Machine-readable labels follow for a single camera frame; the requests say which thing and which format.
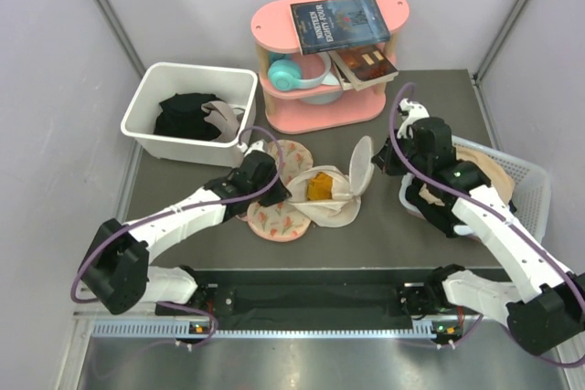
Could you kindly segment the white mesh laundry bag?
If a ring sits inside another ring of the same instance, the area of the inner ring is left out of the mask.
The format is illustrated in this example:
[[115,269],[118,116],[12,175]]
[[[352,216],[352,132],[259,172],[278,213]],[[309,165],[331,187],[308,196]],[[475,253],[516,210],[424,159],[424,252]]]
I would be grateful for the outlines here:
[[[348,174],[343,174],[332,165],[314,166],[286,185],[291,193],[288,202],[319,227],[344,227],[351,224],[359,213],[361,195],[366,192],[374,173],[374,164],[371,163],[373,153],[372,138],[363,136],[352,152]],[[333,199],[308,201],[307,181],[319,172],[333,177]]]

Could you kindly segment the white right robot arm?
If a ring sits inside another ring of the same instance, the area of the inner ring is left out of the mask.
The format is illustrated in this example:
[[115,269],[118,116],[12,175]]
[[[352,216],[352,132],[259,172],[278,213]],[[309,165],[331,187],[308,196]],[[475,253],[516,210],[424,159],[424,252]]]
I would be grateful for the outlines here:
[[416,101],[399,98],[399,127],[372,162],[401,176],[407,205],[447,237],[462,231],[481,241],[506,282],[484,279],[451,264],[424,282],[426,310],[456,306],[498,321],[528,353],[541,355],[584,332],[584,277],[552,257],[522,226],[480,165],[458,157],[446,122]]

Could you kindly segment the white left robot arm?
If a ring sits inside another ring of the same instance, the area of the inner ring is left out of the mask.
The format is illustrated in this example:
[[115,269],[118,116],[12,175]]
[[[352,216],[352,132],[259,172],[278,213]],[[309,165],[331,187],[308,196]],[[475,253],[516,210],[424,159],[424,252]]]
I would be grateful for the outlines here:
[[238,167],[156,214],[126,224],[116,219],[102,223],[74,283],[84,284],[93,300],[113,315],[139,303],[161,303],[191,314],[202,311],[207,292],[197,285],[191,268],[164,269],[152,263],[195,233],[245,216],[254,203],[272,206],[289,198],[280,177],[282,158],[270,155],[269,148],[265,141],[255,142]]

